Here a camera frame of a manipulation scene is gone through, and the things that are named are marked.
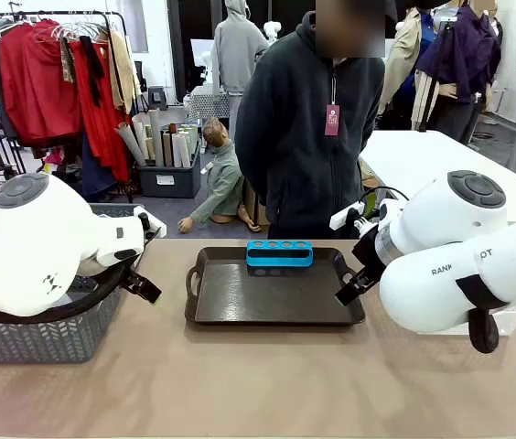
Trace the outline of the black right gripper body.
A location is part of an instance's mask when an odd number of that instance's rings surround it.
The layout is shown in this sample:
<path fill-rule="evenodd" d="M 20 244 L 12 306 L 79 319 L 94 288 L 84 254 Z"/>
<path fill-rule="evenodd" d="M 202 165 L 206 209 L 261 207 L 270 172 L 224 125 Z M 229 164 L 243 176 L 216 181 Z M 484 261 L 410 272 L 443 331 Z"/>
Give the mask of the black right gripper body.
<path fill-rule="evenodd" d="M 378 227 L 373 226 L 360 237 L 352 250 L 355 258 L 362 264 L 363 271 L 367 277 L 382 276 L 382 260 L 375 249 L 377 234 Z"/>

